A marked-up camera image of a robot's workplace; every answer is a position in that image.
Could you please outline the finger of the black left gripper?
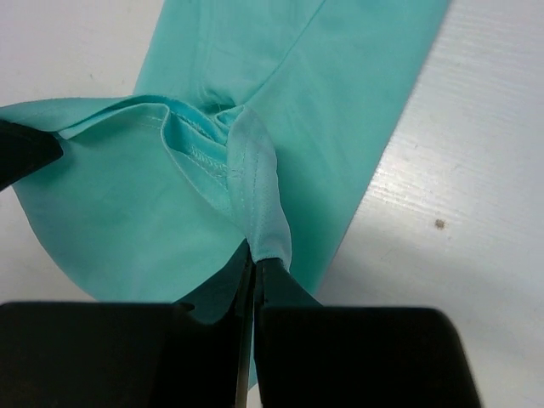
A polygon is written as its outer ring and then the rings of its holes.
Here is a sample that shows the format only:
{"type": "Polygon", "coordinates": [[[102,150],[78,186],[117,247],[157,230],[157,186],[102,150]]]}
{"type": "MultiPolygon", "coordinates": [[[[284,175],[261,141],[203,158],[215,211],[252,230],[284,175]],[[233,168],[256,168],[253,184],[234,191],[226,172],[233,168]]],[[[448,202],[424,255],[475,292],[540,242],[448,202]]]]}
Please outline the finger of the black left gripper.
{"type": "Polygon", "coordinates": [[[55,133],[1,120],[0,137],[1,190],[64,155],[55,133]]]}

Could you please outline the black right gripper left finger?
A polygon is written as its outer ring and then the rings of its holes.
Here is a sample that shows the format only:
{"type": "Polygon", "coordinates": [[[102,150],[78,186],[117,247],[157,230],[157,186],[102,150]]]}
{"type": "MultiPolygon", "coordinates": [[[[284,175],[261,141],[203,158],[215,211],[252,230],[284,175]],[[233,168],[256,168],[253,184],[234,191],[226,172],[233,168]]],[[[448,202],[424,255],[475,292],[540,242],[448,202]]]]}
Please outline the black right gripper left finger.
{"type": "Polygon", "coordinates": [[[242,242],[172,303],[3,304],[2,406],[245,406],[252,278],[242,242]]]}

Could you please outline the teal t shirt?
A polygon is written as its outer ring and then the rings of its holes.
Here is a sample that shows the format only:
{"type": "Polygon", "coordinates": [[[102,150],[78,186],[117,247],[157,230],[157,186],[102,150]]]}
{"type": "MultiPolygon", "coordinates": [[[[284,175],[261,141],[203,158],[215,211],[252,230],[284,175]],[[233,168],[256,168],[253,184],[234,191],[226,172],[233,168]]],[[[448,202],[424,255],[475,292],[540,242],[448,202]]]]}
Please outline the teal t shirt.
{"type": "Polygon", "coordinates": [[[314,292],[446,1],[167,1],[132,95],[4,106],[64,155],[14,191],[99,301],[172,302],[247,241],[314,292]]]}

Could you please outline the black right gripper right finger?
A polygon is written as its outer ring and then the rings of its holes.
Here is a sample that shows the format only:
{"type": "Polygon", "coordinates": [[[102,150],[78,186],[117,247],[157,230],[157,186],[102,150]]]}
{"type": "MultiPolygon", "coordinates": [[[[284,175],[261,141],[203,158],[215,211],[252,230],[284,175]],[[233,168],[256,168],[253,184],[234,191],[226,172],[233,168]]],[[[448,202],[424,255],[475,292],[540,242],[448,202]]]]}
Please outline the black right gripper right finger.
{"type": "Polygon", "coordinates": [[[461,339],[437,309],[329,307],[256,267],[254,359],[266,407],[478,407],[461,339]]]}

